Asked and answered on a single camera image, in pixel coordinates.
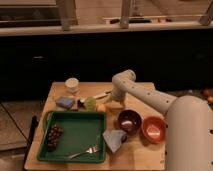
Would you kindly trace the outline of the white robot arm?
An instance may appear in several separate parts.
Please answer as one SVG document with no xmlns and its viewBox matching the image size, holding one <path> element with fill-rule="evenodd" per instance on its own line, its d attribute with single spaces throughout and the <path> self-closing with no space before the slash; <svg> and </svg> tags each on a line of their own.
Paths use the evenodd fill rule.
<svg viewBox="0 0 213 171">
<path fill-rule="evenodd" d="M 213 171 L 213 110 L 201 98 L 176 97 L 135 82 L 128 69 L 112 77 L 112 101 L 129 93 L 166 117 L 165 171 Z"/>
</svg>

